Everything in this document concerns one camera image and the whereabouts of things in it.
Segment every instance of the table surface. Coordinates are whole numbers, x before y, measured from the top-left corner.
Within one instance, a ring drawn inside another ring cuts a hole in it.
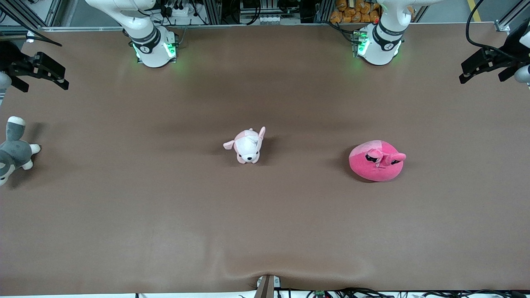
[[[0,122],[42,145],[0,190],[1,295],[293,288],[528,288],[530,100],[495,73],[460,85],[463,24],[414,25],[384,67],[329,27],[189,30],[175,64],[135,62],[121,32],[26,45],[70,90],[27,79]],[[475,40],[500,45],[491,24]],[[267,127],[262,157],[222,144]],[[407,154],[385,183],[348,154]]]

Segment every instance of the round pink stuffed toy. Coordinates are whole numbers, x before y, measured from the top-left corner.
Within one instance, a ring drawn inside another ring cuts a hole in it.
[[[385,141],[370,141],[355,147],[350,153],[350,167],[359,176],[371,181],[394,179],[407,158]]]

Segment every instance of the yellow floor stripe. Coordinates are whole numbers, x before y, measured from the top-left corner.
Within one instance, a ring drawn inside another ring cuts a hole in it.
[[[469,4],[469,9],[473,10],[475,8],[475,0],[467,0],[467,3]],[[475,22],[481,22],[478,10],[473,14],[473,20]]]

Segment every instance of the plush toy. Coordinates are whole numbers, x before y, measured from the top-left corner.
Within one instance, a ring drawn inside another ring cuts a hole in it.
[[[351,169],[371,181],[394,179],[407,156],[385,141],[370,141],[355,147],[349,156]]]
[[[0,186],[18,168],[29,170],[33,167],[31,156],[39,153],[40,146],[21,141],[26,122],[19,117],[10,117],[5,128],[6,141],[0,145]]]
[[[260,159],[260,149],[264,135],[265,126],[261,128],[259,134],[250,128],[240,132],[232,141],[224,143],[223,147],[227,150],[231,150],[234,147],[239,163],[257,163]]]

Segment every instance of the gray tail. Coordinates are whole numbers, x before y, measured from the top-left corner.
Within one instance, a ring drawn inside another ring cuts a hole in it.
[[[26,122],[20,117],[9,117],[5,126],[5,138],[8,141],[18,141],[24,135]]]

